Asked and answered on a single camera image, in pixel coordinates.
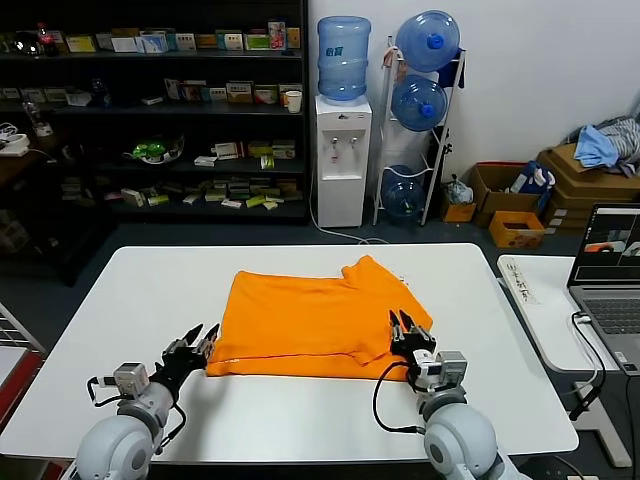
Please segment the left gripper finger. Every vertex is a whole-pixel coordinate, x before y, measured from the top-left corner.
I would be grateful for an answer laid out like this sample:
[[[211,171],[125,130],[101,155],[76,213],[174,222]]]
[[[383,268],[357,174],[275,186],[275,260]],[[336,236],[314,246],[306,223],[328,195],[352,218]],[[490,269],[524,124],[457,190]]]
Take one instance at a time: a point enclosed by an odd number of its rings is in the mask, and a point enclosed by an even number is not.
[[[199,324],[189,330],[182,338],[174,340],[169,346],[169,351],[175,351],[177,348],[189,347],[192,343],[198,338],[201,330],[203,328],[202,324]]]
[[[208,360],[214,351],[214,344],[217,339],[219,328],[220,324],[215,324],[195,347],[195,352],[204,360]]]

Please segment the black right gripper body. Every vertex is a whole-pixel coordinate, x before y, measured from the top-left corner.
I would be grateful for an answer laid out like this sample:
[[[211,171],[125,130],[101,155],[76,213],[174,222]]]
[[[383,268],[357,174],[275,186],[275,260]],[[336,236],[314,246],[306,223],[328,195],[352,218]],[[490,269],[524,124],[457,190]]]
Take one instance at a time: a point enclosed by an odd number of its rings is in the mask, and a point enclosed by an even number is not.
[[[433,391],[441,374],[441,363],[435,359],[436,341],[426,331],[395,332],[391,337],[391,353],[408,364],[407,381],[415,392]]]

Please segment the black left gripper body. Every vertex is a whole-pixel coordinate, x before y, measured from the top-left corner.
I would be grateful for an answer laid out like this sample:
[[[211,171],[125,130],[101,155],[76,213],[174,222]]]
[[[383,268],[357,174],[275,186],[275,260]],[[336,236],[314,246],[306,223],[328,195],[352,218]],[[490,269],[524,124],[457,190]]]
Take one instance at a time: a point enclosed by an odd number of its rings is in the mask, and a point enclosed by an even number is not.
[[[204,370],[208,357],[196,347],[178,346],[162,353],[162,362],[156,363],[156,371],[151,375],[151,382],[164,386],[174,401],[179,400],[179,392],[189,377],[196,370]]]

